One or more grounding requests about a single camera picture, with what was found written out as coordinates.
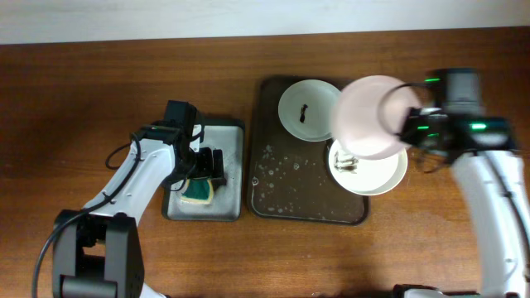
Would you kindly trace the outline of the green and yellow sponge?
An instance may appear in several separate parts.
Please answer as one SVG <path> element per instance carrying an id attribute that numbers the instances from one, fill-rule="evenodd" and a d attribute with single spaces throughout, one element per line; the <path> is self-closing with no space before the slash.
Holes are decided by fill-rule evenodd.
<path id="1" fill-rule="evenodd" d="M 187 180 L 181 200 L 190 204 L 210 204 L 214 187 L 210 179 Z"/>

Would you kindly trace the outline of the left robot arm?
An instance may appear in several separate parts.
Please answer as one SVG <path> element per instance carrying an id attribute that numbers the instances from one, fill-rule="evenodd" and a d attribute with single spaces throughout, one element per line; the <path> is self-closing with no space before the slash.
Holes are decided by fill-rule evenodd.
<path id="1" fill-rule="evenodd" d="M 224 184 L 222 152 L 195 149 L 204 139 L 197 109 L 170 101 L 163 119 L 130 136 L 129 153 L 108 184 L 81 210 L 63 210 L 53 249 L 55 297 L 158 297 L 145 282 L 137 226 L 160 186 L 208 204 Z"/>

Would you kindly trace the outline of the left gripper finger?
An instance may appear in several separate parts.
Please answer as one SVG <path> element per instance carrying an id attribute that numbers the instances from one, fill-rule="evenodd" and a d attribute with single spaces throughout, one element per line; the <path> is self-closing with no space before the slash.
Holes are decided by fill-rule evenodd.
<path id="1" fill-rule="evenodd" d="M 213 174 L 213 153 L 209 147 L 203 147 L 198 153 L 198 177 L 210 178 Z"/>
<path id="2" fill-rule="evenodd" d="M 211 177 L 212 186 L 226 185 L 224 175 L 224 157 L 220 149 L 213 150 L 213 173 Z"/>

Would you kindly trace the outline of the white plate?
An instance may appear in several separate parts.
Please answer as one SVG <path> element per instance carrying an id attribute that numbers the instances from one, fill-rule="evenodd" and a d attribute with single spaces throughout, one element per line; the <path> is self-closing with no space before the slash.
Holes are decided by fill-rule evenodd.
<path id="1" fill-rule="evenodd" d="M 352 156 L 338 141 L 329 148 L 327 164 L 332 178 L 345 190 L 365 196 L 381 195 L 400 184 L 408 168 L 406 150 L 382 160 Z"/>
<path id="2" fill-rule="evenodd" d="M 318 79 L 294 83 L 282 94 L 278 117 L 294 137 L 306 142 L 331 138 L 330 115 L 340 96 L 334 85 Z"/>
<path id="3" fill-rule="evenodd" d="M 332 136 L 355 157 L 381 160 L 410 146 L 398 134 L 421 102 L 400 79 L 371 75 L 345 86 L 331 112 Z"/>

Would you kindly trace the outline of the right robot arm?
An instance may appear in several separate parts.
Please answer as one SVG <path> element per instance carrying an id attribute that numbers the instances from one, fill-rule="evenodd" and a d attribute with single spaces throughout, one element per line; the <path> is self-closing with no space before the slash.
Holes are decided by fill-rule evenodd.
<path id="1" fill-rule="evenodd" d="M 433 70 L 430 108 L 410 108 L 401 141 L 442 157 L 467 202 L 478 240 L 482 297 L 529 295 L 529 203 L 509 121 L 486 115 L 476 70 Z"/>

